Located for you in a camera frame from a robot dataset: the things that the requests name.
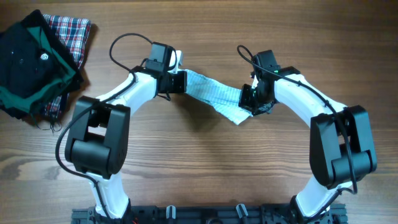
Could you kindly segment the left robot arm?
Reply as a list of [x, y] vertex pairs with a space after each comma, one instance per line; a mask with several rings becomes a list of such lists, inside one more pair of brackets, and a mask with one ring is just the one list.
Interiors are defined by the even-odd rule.
[[72, 174], [85, 178], [95, 206], [74, 210], [81, 223], [127, 223], [131, 200], [124, 191], [121, 169], [126, 160], [131, 116], [145, 103], [162, 95], [185, 93], [187, 74], [179, 67], [183, 53], [158, 42], [150, 55], [128, 72], [116, 88], [97, 96], [83, 96], [75, 106], [68, 129], [65, 159]]

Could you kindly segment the light blue striped shorts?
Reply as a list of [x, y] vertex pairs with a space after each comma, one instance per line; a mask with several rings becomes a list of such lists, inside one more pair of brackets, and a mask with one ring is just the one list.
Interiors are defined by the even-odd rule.
[[212, 106], [217, 112], [239, 125], [252, 114], [238, 106], [241, 90], [222, 84], [193, 70], [187, 72], [186, 93], [191, 97]]

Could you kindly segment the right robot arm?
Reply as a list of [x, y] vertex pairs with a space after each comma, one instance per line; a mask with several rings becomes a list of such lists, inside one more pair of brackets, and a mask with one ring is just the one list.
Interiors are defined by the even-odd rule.
[[368, 112], [346, 106], [311, 85], [295, 67], [282, 68], [271, 50], [243, 57], [253, 67], [252, 85], [243, 85], [239, 107], [252, 115], [276, 103], [290, 108], [310, 128], [312, 177], [289, 205], [291, 223], [309, 223], [330, 209], [343, 192], [356, 195], [358, 182], [377, 168]]

